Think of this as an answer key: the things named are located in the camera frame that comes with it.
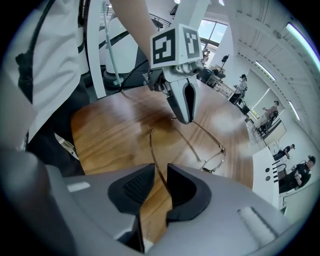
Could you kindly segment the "person's left forearm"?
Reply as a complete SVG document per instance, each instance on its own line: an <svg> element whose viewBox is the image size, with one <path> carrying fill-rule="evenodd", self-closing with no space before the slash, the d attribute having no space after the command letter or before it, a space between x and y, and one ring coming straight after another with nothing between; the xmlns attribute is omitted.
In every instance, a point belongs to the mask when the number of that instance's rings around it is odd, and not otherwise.
<svg viewBox="0 0 320 256"><path fill-rule="evenodd" d="M131 34L148 60L151 60L151 37L157 33L146 0L109 0L118 20Z"/></svg>

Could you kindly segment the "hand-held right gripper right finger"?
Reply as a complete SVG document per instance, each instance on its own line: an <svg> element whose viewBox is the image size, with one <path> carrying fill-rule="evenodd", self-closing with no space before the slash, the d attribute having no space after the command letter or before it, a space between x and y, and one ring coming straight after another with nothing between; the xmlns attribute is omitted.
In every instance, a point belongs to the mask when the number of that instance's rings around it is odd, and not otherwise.
<svg viewBox="0 0 320 256"><path fill-rule="evenodd" d="M147 256L277 256L304 225L232 179L167 166L172 210Z"/></svg>

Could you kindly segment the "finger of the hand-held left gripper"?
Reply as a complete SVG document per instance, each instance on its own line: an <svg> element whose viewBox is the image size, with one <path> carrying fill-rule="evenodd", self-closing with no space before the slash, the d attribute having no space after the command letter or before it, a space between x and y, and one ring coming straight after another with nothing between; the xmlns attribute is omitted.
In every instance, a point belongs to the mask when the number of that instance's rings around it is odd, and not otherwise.
<svg viewBox="0 0 320 256"><path fill-rule="evenodd" d="M191 123L194 120L196 108L196 90L191 83L186 86L186 105L188 112L188 119Z"/></svg>
<svg viewBox="0 0 320 256"><path fill-rule="evenodd" d="M169 83L169 88L170 90L169 96L167 97L167 102L175 114L175 117L182 124L189 124L190 113L185 94L185 85L180 85L179 83Z"/></svg>

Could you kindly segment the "ceiling light strip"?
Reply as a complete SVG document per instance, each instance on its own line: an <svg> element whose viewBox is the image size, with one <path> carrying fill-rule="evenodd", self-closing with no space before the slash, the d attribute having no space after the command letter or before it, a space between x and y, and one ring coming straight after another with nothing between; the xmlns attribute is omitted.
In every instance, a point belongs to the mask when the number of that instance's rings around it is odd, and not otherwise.
<svg viewBox="0 0 320 256"><path fill-rule="evenodd" d="M307 51L314 64L320 69L320 59L317 56L316 51L311 46L311 44L307 41L307 39L301 34L301 32L294 27L291 23L286 25L286 29L295 37L296 40L303 46L303 48Z"/></svg>
<svg viewBox="0 0 320 256"><path fill-rule="evenodd" d="M255 61L255 64L259 68L261 68L273 81L276 80L276 78L263 65L261 65L258 61Z"/></svg>
<svg viewBox="0 0 320 256"><path fill-rule="evenodd" d="M300 119L300 117L299 117L299 115L298 115L298 112L297 112L297 110L295 109L293 103L292 103L291 101L289 101L288 104L289 104L290 108L292 109L295 118L296 118L298 121L300 121L301 119Z"/></svg>

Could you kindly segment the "person's white shirt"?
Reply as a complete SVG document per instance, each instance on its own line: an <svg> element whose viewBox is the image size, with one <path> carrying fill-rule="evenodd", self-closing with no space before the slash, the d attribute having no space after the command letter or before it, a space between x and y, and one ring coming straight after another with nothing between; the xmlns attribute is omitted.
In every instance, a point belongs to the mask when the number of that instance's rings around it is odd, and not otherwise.
<svg viewBox="0 0 320 256"><path fill-rule="evenodd" d="M82 76L80 0L44 0L18 28L0 64L0 149L27 148L38 111L34 95Z"/></svg>

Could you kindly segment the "white rounded machine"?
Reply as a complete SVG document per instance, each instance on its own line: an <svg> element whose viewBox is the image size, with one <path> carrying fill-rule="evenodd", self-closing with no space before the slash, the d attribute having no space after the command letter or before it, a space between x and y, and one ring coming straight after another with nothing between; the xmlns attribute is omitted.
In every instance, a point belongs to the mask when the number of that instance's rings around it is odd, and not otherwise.
<svg viewBox="0 0 320 256"><path fill-rule="evenodd" d="M86 6L86 49L89 70L95 94L98 99L105 97L106 88L118 90L114 68L107 46L102 3L105 0L88 0ZM106 19L113 57L120 79L146 59L138 44L125 29L113 9L106 3Z"/></svg>

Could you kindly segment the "large window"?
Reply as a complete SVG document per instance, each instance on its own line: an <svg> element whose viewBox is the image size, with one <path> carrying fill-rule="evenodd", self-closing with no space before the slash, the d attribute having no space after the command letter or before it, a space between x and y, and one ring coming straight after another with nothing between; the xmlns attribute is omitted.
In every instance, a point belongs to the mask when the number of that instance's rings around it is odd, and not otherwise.
<svg viewBox="0 0 320 256"><path fill-rule="evenodd" d="M218 48L227 30L227 25L215 21L203 19L200 23L198 34L200 36L201 48Z"/></svg>

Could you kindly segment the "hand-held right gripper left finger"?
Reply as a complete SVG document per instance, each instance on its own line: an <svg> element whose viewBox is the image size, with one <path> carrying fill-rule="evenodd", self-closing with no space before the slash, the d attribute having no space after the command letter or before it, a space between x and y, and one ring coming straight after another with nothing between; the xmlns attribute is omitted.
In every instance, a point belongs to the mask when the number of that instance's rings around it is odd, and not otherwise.
<svg viewBox="0 0 320 256"><path fill-rule="evenodd" d="M155 165L62 177L47 166L51 194L75 253L144 253L140 209L155 180Z"/></svg>

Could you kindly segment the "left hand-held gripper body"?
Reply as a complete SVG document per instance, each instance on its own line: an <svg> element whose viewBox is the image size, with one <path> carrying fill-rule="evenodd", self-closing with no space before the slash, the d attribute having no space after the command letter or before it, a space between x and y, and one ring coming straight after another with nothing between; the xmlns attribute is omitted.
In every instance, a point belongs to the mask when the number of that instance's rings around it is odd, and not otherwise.
<svg viewBox="0 0 320 256"><path fill-rule="evenodd" d="M198 31L178 24L162 30L150 38L150 71L144 75L151 91L178 92L174 82L192 86L199 92L196 75L203 69L202 49Z"/></svg>

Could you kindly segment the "person's dark trousers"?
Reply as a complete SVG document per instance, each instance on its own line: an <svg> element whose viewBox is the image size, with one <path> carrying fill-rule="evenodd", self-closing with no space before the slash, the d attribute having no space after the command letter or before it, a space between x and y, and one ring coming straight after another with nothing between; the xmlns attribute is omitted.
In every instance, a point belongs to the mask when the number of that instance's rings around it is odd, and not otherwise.
<svg viewBox="0 0 320 256"><path fill-rule="evenodd" d="M27 151L44 164L57 167L64 177L84 175L80 161L63 148L56 135L73 145L71 118L89 103L90 98L80 75L46 85L34 95L38 116L33 123L35 134L29 139Z"/></svg>

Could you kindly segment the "white counter with holes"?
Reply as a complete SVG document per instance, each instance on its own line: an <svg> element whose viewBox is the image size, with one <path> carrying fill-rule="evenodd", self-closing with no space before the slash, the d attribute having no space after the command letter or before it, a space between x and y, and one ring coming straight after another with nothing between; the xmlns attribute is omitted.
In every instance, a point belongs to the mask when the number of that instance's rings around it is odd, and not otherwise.
<svg viewBox="0 0 320 256"><path fill-rule="evenodd" d="M252 191L279 208L279 177L278 170L273 166L274 158L268 147L253 156L253 187Z"/></svg>

